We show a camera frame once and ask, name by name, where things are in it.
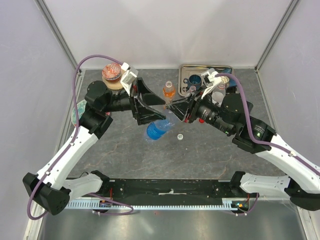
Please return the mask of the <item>clear bottle red label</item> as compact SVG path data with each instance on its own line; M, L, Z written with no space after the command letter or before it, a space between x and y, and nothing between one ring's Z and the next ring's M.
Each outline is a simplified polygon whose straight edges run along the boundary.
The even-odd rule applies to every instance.
M211 100L213 104L217 104L219 107L222 105L223 99L226 96L226 86L224 83L220 83L212 92Z

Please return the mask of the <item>blue water bottle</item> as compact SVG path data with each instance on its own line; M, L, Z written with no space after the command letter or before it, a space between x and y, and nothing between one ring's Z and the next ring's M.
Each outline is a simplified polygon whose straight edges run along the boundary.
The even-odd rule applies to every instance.
M153 121L147 126L145 131L145 139L148 142L159 140L179 121L179 119L171 110L166 109L164 111L164 115L166 116L166 119Z

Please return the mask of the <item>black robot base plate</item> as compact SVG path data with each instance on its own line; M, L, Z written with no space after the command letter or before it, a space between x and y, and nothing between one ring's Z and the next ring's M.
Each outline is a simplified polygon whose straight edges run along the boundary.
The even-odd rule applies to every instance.
M138 204L220 204L222 199L254 200L229 180L217 179L133 179L114 178L102 184L96 193L127 205Z

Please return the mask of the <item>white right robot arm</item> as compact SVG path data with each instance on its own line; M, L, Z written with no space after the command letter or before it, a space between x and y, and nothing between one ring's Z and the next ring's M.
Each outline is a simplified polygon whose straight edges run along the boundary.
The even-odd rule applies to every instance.
M285 174L259 176L237 171L229 182L233 196L284 198L308 211L320 209L319 167L289 147L267 123L252 117L253 104L242 100L240 94L228 94L221 105L191 94L166 108L183 122L202 119L228 137L232 136L232 143L239 149L267 160Z

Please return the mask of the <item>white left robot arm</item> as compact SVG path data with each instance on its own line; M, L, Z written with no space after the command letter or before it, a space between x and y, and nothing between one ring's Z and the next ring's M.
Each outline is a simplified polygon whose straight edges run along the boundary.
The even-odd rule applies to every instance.
M131 111L138 125L164 120L164 114L153 106L165 101L153 93L141 77L135 79L129 92L114 94L101 81L93 81L84 97L85 111L68 141L36 174L28 172L22 179L31 201L51 215L59 214L70 201L97 194L106 196L110 191L109 178L95 170L84 177L69 179L68 175L85 152L92 147L112 124L108 113Z

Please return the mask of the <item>white orange-bottle cap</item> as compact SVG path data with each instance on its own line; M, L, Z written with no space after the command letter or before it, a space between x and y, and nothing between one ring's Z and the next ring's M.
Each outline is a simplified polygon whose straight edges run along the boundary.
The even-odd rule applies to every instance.
M180 134L177 135L177 139L179 141L181 141L183 138L184 138L183 134L180 133Z

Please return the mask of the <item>clear bottle red cap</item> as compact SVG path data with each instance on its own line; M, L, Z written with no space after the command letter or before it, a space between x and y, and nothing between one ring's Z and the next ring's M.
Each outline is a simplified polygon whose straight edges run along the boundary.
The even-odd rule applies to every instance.
M192 93L192 92L195 92L197 90L197 88L194 86L194 85L192 85L192 86L190 86L189 88L188 88L188 93Z

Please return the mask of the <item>orange drink bottle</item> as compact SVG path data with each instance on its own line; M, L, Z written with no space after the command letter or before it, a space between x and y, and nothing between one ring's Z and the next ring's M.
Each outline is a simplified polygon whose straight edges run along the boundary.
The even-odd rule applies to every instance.
M172 103L172 101L174 100L176 94L176 89L175 86L173 85L173 83L168 80L163 88L163 96L164 96L164 100L165 100L165 104L168 105L170 103Z

